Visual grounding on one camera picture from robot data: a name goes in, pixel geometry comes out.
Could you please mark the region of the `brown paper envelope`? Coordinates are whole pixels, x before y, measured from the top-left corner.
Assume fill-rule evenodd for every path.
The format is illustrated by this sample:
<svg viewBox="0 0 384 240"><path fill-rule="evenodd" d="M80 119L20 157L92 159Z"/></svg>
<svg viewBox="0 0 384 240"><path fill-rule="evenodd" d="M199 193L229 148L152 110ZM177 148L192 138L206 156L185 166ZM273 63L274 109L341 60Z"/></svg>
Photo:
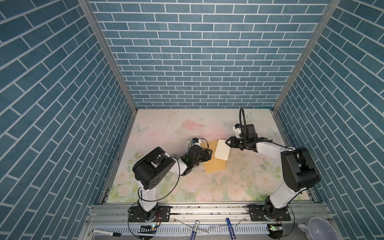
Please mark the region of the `brown paper envelope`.
<svg viewBox="0 0 384 240"><path fill-rule="evenodd" d="M215 157L217 145L218 145L217 140L208 141L208 143L205 140L202 140L201 142L202 148L213 151L211 159L207 162L203 162L204 168L207 174L223 171L227 168L227 161L222 159L217 159Z"/></svg>

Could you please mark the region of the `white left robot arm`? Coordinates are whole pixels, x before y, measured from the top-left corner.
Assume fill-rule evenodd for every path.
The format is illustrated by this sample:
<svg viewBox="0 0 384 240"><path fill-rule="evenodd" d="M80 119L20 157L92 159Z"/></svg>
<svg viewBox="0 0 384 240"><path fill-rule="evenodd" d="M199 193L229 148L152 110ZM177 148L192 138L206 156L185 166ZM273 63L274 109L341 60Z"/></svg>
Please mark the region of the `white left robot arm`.
<svg viewBox="0 0 384 240"><path fill-rule="evenodd" d="M139 200L131 209L129 218L132 222L152 222L159 215L163 215L169 207L158 209L158 202L165 199L156 197L156 187L169 173L176 173L179 177L186 176L200 163L212 158L213 151L199 145L193 145L180 158L175 158L166 153L161 147L157 147L133 166L135 179L139 183Z"/></svg>

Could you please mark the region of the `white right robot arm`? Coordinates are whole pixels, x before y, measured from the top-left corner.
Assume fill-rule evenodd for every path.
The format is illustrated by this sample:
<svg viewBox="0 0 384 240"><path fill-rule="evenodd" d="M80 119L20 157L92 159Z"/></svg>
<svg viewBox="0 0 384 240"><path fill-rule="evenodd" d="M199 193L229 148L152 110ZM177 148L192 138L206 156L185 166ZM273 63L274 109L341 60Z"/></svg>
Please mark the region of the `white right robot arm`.
<svg viewBox="0 0 384 240"><path fill-rule="evenodd" d="M281 161L284 182L265 200L263 212L267 220L284 216L297 195L320 181L320 171L308 149L290 148L258 137L253 124L236 124L233 131L236 135L226 140L230 148L254 151Z"/></svg>

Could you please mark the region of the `cream letter paper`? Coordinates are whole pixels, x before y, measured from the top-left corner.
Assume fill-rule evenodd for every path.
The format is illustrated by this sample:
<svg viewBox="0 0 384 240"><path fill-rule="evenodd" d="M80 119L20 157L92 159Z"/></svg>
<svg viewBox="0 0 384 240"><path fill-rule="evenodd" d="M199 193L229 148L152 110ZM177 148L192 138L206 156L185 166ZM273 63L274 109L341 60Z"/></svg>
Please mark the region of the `cream letter paper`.
<svg viewBox="0 0 384 240"><path fill-rule="evenodd" d="M215 150L215 158L227 161L229 159L231 147L226 144L226 140L218 140Z"/></svg>

